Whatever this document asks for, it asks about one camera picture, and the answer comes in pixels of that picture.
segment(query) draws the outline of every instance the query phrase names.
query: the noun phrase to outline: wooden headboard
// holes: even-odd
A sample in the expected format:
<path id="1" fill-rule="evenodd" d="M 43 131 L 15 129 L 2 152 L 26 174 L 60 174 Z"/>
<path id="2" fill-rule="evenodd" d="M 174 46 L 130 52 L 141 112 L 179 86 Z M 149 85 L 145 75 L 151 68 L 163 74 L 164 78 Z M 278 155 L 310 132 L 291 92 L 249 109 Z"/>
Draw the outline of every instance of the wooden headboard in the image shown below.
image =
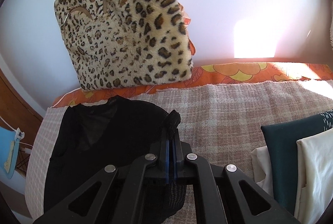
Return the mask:
<path id="1" fill-rule="evenodd" d="M 33 145 L 43 118 L 16 92 L 0 70 L 0 116 L 25 133 L 22 142 Z M 0 126 L 11 130 L 2 120 Z"/>

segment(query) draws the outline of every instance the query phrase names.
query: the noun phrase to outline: folded cloth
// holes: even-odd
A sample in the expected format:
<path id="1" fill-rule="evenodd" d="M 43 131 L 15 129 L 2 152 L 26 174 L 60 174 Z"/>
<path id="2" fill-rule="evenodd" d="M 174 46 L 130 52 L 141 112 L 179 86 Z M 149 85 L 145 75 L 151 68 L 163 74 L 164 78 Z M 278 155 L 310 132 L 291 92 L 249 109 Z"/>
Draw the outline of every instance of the folded cloth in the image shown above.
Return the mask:
<path id="1" fill-rule="evenodd" d="M 46 174 L 44 212 L 106 165 L 127 166 L 149 153 L 162 130 L 172 136 L 179 123 L 174 110 L 169 114 L 152 103 L 120 96 L 102 105 L 68 107 Z M 186 185 L 147 187 L 141 223 L 161 224 L 183 207 L 185 194 Z M 85 213 L 87 208 L 78 203 L 73 210 Z"/>
<path id="2" fill-rule="evenodd" d="M 274 199 L 291 214 L 297 193 L 296 141 L 333 127 L 333 111 L 287 123 L 262 126 L 272 166 Z"/>
<path id="3" fill-rule="evenodd" d="M 273 197 L 272 167 L 267 146 L 251 152 L 254 181 Z"/>
<path id="4" fill-rule="evenodd" d="M 333 129 L 297 140 L 298 185 L 295 217 L 313 224 L 333 198 Z"/>

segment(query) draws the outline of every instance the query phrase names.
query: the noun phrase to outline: black cloth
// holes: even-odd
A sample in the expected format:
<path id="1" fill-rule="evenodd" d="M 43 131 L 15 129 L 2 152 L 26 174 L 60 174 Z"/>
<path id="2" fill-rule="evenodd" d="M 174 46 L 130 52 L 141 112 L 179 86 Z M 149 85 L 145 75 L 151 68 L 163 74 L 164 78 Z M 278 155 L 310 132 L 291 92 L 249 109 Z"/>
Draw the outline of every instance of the black cloth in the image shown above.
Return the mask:
<path id="1" fill-rule="evenodd" d="M 103 105 L 68 107 L 46 175 L 44 212 L 106 165 L 126 166 L 149 153 L 162 128 L 172 134 L 179 123 L 175 111 L 120 96 Z M 142 223 L 160 224 L 174 215 L 184 205 L 185 192 L 186 186 L 148 187 Z"/>

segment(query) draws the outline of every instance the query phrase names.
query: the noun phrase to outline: beige checkered blanket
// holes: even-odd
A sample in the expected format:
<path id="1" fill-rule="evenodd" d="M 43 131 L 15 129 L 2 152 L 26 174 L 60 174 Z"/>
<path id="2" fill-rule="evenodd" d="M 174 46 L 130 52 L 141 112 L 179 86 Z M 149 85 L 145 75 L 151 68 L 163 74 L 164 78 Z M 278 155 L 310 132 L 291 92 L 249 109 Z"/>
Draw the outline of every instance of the beige checkered blanket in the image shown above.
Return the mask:
<path id="1" fill-rule="evenodd" d="M 253 177 L 250 152 L 265 146 L 261 125 L 292 121 L 333 109 L 333 81 L 266 81 L 167 89 L 133 98 L 181 115 L 179 134 L 212 164 L 233 163 Z M 37 134 L 26 178 L 26 202 L 33 219 L 43 214 L 46 173 L 66 108 L 48 109 Z M 193 191 L 165 223 L 196 223 Z"/>

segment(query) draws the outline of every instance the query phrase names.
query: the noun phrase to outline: leopard print pillow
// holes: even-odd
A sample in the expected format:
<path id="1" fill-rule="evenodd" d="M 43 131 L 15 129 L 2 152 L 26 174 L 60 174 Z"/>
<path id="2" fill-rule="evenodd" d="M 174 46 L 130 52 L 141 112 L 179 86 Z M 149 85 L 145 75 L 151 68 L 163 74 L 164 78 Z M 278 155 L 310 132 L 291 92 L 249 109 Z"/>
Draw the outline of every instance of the leopard print pillow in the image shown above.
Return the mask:
<path id="1" fill-rule="evenodd" d="M 56 0 L 55 12 L 83 90 L 191 77 L 177 0 Z"/>

